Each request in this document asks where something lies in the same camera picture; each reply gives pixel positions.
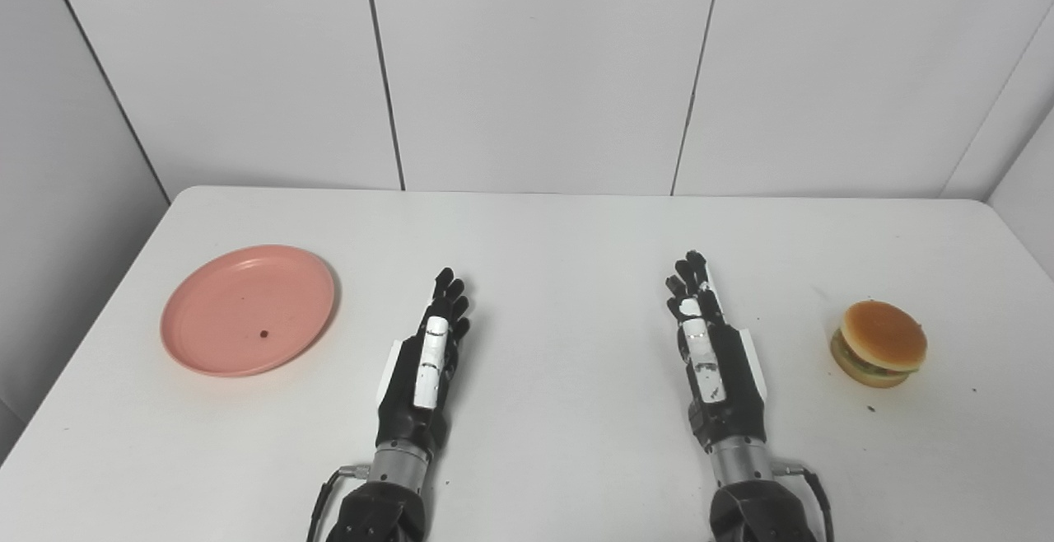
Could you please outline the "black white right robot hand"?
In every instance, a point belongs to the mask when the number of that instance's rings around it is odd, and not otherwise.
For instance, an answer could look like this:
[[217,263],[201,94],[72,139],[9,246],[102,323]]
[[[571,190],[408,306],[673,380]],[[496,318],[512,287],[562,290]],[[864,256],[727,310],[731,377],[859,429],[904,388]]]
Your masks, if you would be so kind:
[[764,443],[767,385],[749,332],[726,320],[701,253],[689,250],[674,271],[665,280],[667,306],[688,374],[692,433],[705,451],[728,437]]

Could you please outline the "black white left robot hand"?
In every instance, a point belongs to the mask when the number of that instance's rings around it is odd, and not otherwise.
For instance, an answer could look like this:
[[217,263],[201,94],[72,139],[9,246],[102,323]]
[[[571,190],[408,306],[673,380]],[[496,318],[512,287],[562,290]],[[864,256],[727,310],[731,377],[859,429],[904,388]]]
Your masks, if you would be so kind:
[[453,269],[442,269],[417,332],[393,344],[385,362],[377,445],[408,443],[430,460],[444,447],[450,431],[445,401],[458,370],[460,344],[470,329],[469,305],[464,282]]

